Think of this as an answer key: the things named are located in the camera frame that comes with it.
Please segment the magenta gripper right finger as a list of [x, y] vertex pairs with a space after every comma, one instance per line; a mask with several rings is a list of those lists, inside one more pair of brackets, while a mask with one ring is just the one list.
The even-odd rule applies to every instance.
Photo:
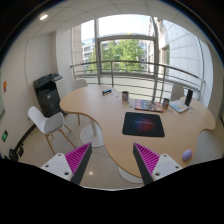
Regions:
[[168, 154], [159, 155], [137, 143], [133, 144], [133, 154], [145, 185], [182, 169]]

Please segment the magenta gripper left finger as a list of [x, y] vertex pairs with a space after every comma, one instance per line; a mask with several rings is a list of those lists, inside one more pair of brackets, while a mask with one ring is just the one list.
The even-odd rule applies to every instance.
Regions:
[[92, 144], [87, 143], [67, 154], [57, 153], [42, 166], [42, 169], [79, 185], [91, 154]]

